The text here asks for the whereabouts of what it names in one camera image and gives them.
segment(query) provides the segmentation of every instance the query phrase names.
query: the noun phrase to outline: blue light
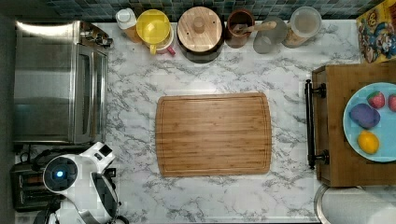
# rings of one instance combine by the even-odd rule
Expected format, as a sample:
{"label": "blue light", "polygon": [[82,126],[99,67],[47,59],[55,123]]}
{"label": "blue light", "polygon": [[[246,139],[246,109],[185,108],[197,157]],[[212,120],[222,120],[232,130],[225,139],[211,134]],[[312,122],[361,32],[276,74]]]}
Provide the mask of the blue light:
{"label": "blue light", "polygon": [[56,175],[57,175],[58,177],[61,177],[61,176],[63,176],[63,175],[64,175],[64,172],[62,172],[62,171],[58,171],[58,172],[56,173]]}

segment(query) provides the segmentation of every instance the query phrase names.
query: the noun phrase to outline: yellow container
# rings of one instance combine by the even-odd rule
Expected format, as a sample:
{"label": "yellow container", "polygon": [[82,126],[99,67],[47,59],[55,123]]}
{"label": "yellow container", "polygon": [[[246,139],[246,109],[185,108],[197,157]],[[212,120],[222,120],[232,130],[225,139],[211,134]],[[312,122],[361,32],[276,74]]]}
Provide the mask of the yellow container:
{"label": "yellow container", "polygon": [[160,10],[147,10],[137,18],[137,34],[149,45],[151,54],[155,54],[157,45],[168,38],[170,29],[171,24],[168,17]]}

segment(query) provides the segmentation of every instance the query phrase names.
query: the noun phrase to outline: red fruit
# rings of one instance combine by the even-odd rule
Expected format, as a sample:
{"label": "red fruit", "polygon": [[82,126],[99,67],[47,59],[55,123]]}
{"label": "red fruit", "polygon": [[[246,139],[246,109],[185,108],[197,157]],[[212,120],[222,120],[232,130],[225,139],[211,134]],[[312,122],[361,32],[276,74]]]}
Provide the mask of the red fruit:
{"label": "red fruit", "polygon": [[391,111],[396,112],[396,94],[392,94],[389,96],[388,106]]}
{"label": "red fruit", "polygon": [[380,91],[375,91],[367,97],[367,102],[375,109],[379,109],[385,105],[384,94]]}

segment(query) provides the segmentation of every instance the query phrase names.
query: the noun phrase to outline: wooden lid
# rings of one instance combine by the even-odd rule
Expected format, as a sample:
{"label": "wooden lid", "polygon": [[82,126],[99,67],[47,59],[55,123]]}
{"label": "wooden lid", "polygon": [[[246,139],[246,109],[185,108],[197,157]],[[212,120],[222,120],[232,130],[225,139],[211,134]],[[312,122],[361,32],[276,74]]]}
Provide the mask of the wooden lid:
{"label": "wooden lid", "polygon": [[207,7],[190,8],[177,24],[177,36],[181,44],[195,52],[213,49],[221,39],[221,33],[219,16]]}

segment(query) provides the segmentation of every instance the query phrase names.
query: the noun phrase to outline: white marble countertop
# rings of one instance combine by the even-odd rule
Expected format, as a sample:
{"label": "white marble countertop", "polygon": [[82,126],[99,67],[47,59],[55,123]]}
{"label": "white marble countertop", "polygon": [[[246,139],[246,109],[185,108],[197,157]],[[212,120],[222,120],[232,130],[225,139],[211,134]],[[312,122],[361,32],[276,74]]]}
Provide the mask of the white marble countertop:
{"label": "white marble countertop", "polygon": [[[109,50],[106,143],[117,158],[120,214],[132,222],[318,222],[320,186],[308,168],[304,83],[328,63],[358,63],[355,21],[325,21],[306,46],[260,55],[254,35],[241,49],[226,44],[211,63],[149,54],[116,23],[99,23],[114,38]],[[164,178],[157,165],[154,120],[164,95],[261,91],[272,123],[272,159],[265,175]],[[17,223],[26,221],[17,215]]]}

